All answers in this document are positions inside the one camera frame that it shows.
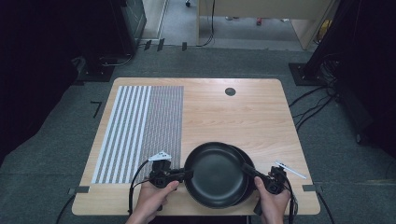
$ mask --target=person's left hand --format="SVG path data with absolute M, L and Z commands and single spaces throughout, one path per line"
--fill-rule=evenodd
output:
M 157 189 L 150 182 L 142 184 L 136 208 L 128 218 L 127 224 L 146 224 L 157 215 L 157 210 L 161 205 L 167 203 L 166 196 L 175 191 L 178 181 L 169 183 L 164 189 Z

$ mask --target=gray striped sheet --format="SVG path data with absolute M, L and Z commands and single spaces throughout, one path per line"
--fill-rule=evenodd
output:
M 92 183 L 131 183 L 141 163 L 162 150 L 180 168 L 182 110 L 182 86 L 120 86 Z M 136 182 L 150 171 L 151 162 Z

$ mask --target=person's right hand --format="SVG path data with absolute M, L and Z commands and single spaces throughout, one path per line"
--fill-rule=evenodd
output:
M 279 194 L 272 194 L 267 191 L 262 179 L 258 176 L 254 177 L 254 183 L 260 193 L 262 224 L 283 223 L 283 216 L 290 200 L 290 192 L 284 189 Z

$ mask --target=gray carpet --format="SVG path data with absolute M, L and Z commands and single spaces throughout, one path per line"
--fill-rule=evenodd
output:
M 313 87 L 296 87 L 288 63 L 305 63 L 306 51 L 198 49 L 155 46 L 139 49 L 115 69 L 109 83 L 72 86 L 50 113 L 41 130 L 10 153 L 0 170 L 0 223 L 55 223 L 79 184 L 105 102 L 116 77 L 278 78 L 288 102 Z M 314 106 L 325 91 L 304 98 L 292 115 Z M 332 101 L 306 122 L 299 137 L 312 178 L 322 188 L 335 223 L 396 223 L 395 160 L 380 148 L 360 146 L 342 104 Z M 78 217 L 69 205 L 61 223 L 124 223 L 127 217 Z M 253 217 L 253 223 L 260 223 Z M 331 223 L 323 204 L 315 216 L 295 223 Z

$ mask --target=cable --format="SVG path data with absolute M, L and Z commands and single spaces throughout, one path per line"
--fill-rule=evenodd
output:
M 317 195 L 319 196 L 320 200 L 322 201 L 324 207 L 326 208 L 327 214 L 329 214 L 329 218 L 332 221 L 332 224 L 334 224 L 334 219 L 332 218 L 332 213 L 330 212 L 330 208 L 329 206 L 326 204 L 326 202 L 324 201 L 323 197 L 321 196 L 321 194 L 319 192 L 317 192 Z
M 301 128 L 301 126 L 303 126 L 303 124 L 309 120 L 310 118 L 314 117 L 320 110 L 322 110 L 334 97 L 330 97 L 330 99 L 321 107 L 319 108 L 317 111 L 315 111 L 313 114 L 311 114 L 310 116 L 308 116 L 306 119 L 304 119 L 303 121 L 301 121 L 301 123 L 297 126 L 296 131 L 298 132 Z
M 107 66 L 122 66 L 125 65 L 126 63 L 128 63 L 129 61 L 131 61 L 131 59 L 133 58 L 132 54 L 126 54 L 125 56 L 129 56 L 129 59 L 127 59 L 125 62 L 123 63 L 102 63 L 102 66 L 107 67 Z
M 321 87 L 318 87 L 318 88 L 316 88 L 316 89 L 314 89 L 312 91 L 308 91 L 308 92 L 304 93 L 302 96 L 298 97 L 291 104 L 289 104 L 289 107 L 292 107 L 293 105 L 295 105 L 297 102 L 299 102 L 305 96 L 310 95 L 310 94 L 314 93 L 315 91 L 318 91 L 318 90 L 321 90 L 321 89 L 324 89 L 324 88 L 327 88 L 327 86 L 321 86 Z
M 320 102 L 322 101 L 322 100 L 324 100 L 324 99 L 326 99 L 326 98 L 329 98 L 330 96 L 325 96 L 325 97 L 323 97 L 323 98 L 321 98 L 319 101 L 318 101 L 318 103 L 314 106 L 314 107 L 311 107 L 311 108 L 309 108 L 308 110 L 306 110 L 304 113 L 302 113 L 302 114 L 299 114 L 299 115 L 296 115 L 296 116 L 293 116 L 294 118 L 297 118 L 297 117 L 300 117 L 300 119 L 296 122 L 296 126 L 301 122 L 301 120 L 303 120 L 303 118 L 305 117 L 305 115 L 307 115 L 308 114 L 308 112 L 310 112 L 310 111 L 312 111 L 312 110 L 314 110 L 314 109 L 316 109 L 316 108 L 318 108 L 318 107 L 320 107 L 320 106 L 323 106 L 323 105 L 320 105 Z
M 70 197 L 70 199 L 67 201 L 67 203 L 64 205 L 64 208 L 62 208 L 61 212 L 58 215 L 58 218 L 56 219 L 56 224 L 59 224 L 59 221 L 61 220 L 62 215 L 64 214 L 64 210 L 66 209 L 67 205 L 69 205 L 73 199 L 76 198 L 76 194 L 73 194 L 72 197 Z
M 388 179 L 388 173 L 389 173 L 390 167 L 391 167 L 394 163 L 395 163 L 395 161 L 392 161 L 392 162 L 389 164 L 388 169 L 387 169 L 387 172 L 385 173 L 385 179 Z
M 196 47 L 204 47 L 204 46 L 208 45 L 210 42 L 212 42 L 212 40 L 213 40 L 213 37 L 215 35 L 215 29 L 213 27 L 213 17 L 215 15 L 215 4 L 216 4 L 216 0 L 213 0 L 213 5 L 212 5 L 212 26 L 211 26 L 210 37 L 206 40 L 206 42 L 203 45 L 197 45 Z
M 141 183 L 138 183 L 138 184 L 136 184 L 135 186 L 134 186 L 134 182 L 136 181 L 136 179 L 137 179 L 137 176 L 139 175 L 139 173 L 140 173 L 140 170 L 142 170 L 143 169 L 143 167 L 147 164 L 149 162 L 149 160 L 145 160 L 140 166 L 139 166 L 139 168 L 137 169 L 137 171 L 136 171 L 136 173 L 134 174 L 134 178 L 132 179 L 132 183 L 131 183 L 131 187 L 129 188 L 129 210 L 128 210 L 128 213 L 129 213 L 129 216 L 132 214 L 132 212 L 133 212 L 133 205 L 132 205 L 132 203 L 134 202 L 134 200 L 133 200 L 133 197 L 134 197 L 134 187 L 136 187 L 137 185 L 139 185 L 139 184 L 141 184 L 141 183 L 144 183 L 144 182 L 141 182 Z

